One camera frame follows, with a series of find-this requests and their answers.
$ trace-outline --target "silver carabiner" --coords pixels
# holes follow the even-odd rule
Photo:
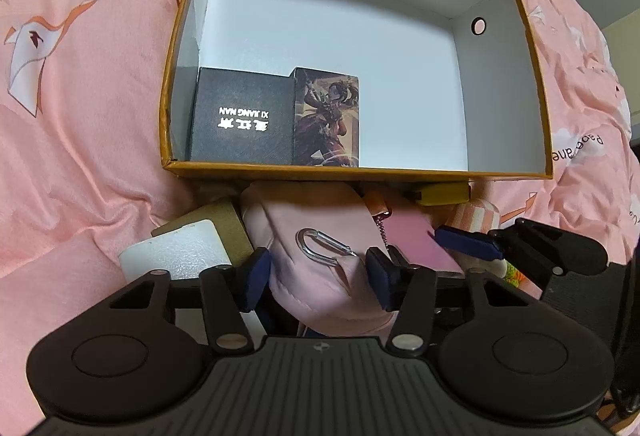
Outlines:
[[[340,255],[353,255],[355,257],[358,256],[358,254],[355,253],[350,246],[347,246],[346,244],[338,241],[337,239],[334,239],[333,237],[329,237],[324,232],[316,230],[314,228],[303,228],[296,234],[296,243],[298,243],[298,248],[302,251],[302,253],[304,253],[312,261],[319,262],[320,264],[324,264],[325,266],[339,266],[338,260],[335,259],[335,257],[327,257],[326,255],[316,253],[312,249],[310,249],[305,243],[305,237],[307,235],[313,239],[316,239],[316,241],[319,241],[322,244],[333,248]]]

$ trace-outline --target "cardboard box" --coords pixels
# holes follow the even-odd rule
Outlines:
[[[359,81],[359,166],[188,161],[198,69]],[[187,177],[551,178],[522,0],[180,0],[160,102],[162,165]]]

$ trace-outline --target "bed sheet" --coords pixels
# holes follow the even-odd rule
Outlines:
[[[598,239],[625,263],[639,165],[604,37],[575,0],[524,0],[553,132],[550,181],[477,184],[516,217]],[[159,165],[159,88],[178,0],[0,0],[0,434],[42,414],[33,344],[124,284],[117,254],[193,206]]]

